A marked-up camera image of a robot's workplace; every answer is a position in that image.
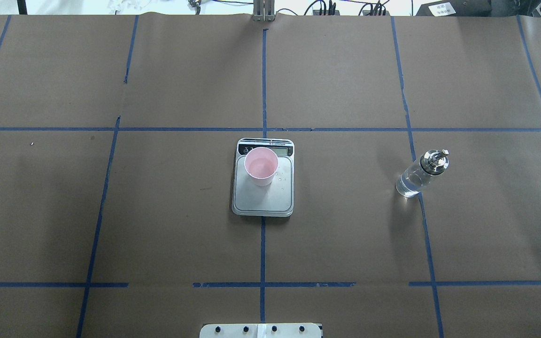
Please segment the pink plastic cup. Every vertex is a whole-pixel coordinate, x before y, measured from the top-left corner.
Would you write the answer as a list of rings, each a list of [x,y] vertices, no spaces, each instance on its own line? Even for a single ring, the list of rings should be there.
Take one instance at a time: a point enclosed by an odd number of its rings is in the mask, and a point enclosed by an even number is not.
[[[247,175],[256,186],[267,186],[272,183],[278,169],[278,156],[268,147],[256,147],[245,157],[244,167]]]

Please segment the clear glass sauce bottle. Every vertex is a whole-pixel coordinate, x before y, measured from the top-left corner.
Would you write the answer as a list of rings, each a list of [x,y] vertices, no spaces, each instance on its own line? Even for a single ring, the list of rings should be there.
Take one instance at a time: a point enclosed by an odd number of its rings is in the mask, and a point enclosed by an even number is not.
[[[433,149],[415,160],[399,177],[395,184],[397,192],[406,198],[418,195],[449,167],[449,151]]]

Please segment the silver digital kitchen scale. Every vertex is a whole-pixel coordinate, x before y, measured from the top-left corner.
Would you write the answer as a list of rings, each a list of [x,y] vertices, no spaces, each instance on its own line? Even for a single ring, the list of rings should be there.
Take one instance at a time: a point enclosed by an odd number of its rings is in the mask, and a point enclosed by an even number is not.
[[[247,154],[268,148],[277,156],[277,169],[268,184],[256,183],[246,169]],[[277,138],[242,138],[236,148],[232,211],[240,216],[289,217],[294,211],[294,142]]]

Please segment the white mounting pillar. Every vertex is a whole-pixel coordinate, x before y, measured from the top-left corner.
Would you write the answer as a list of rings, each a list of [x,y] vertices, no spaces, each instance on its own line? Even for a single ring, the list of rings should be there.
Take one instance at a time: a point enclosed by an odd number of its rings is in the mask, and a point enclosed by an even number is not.
[[[322,338],[317,323],[215,323],[203,325],[200,338]]]

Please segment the aluminium frame post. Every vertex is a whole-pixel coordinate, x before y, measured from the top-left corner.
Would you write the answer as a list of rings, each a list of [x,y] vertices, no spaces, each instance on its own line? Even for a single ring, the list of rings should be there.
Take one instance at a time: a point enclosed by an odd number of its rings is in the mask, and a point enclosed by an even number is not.
[[[252,0],[253,21],[273,22],[276,19],[275,0]]]

